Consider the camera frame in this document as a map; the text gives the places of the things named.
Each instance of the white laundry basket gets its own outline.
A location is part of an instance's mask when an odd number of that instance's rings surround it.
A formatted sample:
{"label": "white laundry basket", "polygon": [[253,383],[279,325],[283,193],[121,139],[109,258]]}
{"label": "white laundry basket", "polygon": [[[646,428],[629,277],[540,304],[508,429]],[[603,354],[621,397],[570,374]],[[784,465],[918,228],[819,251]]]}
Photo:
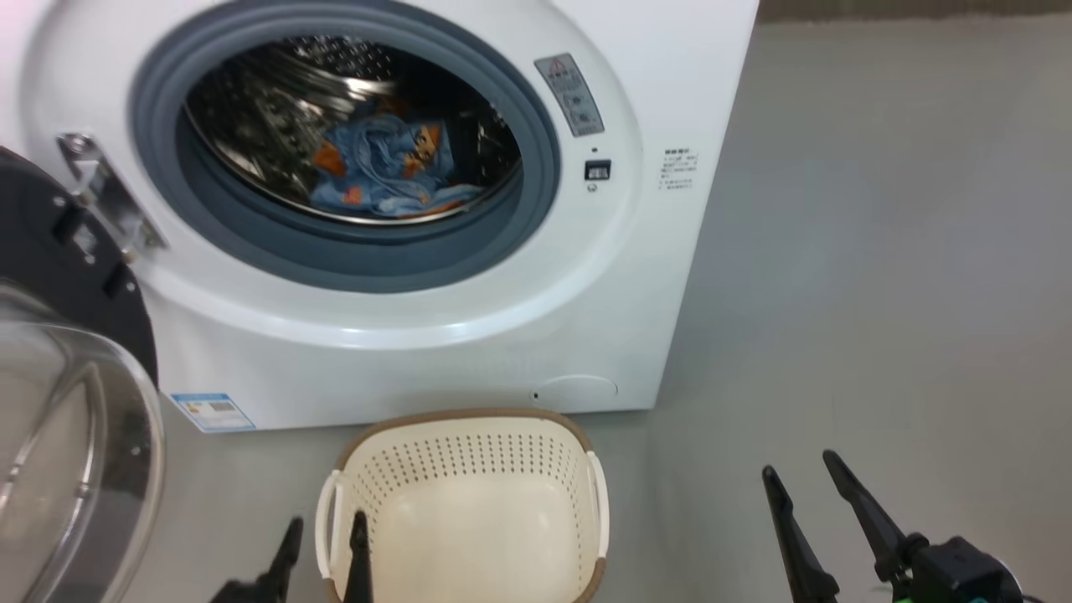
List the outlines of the white laundry basket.
{"label": "white laundry basket", "polygon": [[361,433],[316,508],[332,603],[346,592],[359,510],[375,603],[584,603],[606,564],[602,468],[581,428],[553,412],[437,412]]}

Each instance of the warning label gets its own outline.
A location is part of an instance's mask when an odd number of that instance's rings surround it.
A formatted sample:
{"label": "warning label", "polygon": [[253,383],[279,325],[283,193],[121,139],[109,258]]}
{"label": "warning label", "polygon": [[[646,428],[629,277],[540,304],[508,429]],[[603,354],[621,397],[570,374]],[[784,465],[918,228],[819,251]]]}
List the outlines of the warning label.
{"label": "warning label", "polygon": [[567,53],[539,59],[536,61],[536,69],[557,99],[574,136],[598,134],[604,131],[599,107],[596,106],[592,90],[589,89],[584,75],[571,55]]}
{"label": "warning label", "polygon": [[691,149],[666,149],[662,151],[662,167],[659,170],[659,190],[676,191],[693,188],[693,177],[699,164],[700,156]]}

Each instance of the floor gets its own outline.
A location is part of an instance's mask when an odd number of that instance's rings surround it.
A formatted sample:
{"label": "floor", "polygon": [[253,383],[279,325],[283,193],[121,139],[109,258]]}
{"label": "floor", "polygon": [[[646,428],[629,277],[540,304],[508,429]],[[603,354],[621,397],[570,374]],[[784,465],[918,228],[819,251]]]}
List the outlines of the floor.
{"label": "floor", "polygon": [[[612,510],[595,601],[789,601],[773,464],[844,602],[889,601],[820,454],[906,531],[1063,594],[1072,19],[770,26],[749,50],[659,405],[578,417]],[[359,428],[202,436],[129,603],[208,601],[311,528]],[[323,601],[307,530],[291,601]]]}

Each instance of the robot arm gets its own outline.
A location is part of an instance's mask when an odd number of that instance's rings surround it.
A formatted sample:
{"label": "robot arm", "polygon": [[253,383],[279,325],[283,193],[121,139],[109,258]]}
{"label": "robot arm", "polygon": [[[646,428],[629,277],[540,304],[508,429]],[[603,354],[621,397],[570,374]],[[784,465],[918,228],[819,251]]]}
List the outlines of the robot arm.
{"label": "robot arm", "polygon": [[[852,505],[875,555],[875,574],[893,587],[895,603],[1041,603],[1021,592],[1000,561],[961,536],[939,545],[919,533],[906,536],[837,453],[825,451],[822,459],[837,492]],[[793,603],[836,603],[837,582],[822,570],[793,519],[777,472],[768,466],[762,476]]]}

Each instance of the white washing machine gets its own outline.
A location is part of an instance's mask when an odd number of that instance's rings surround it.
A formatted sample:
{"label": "white washing machine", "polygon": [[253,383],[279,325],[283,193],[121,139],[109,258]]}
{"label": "white washing machine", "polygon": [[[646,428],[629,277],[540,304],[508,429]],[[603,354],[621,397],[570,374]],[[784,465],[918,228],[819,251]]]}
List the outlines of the white washing machine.
{"label": "white washing machine", "polygon": [[204,430],[655,403],[755,0],[3,4]]}

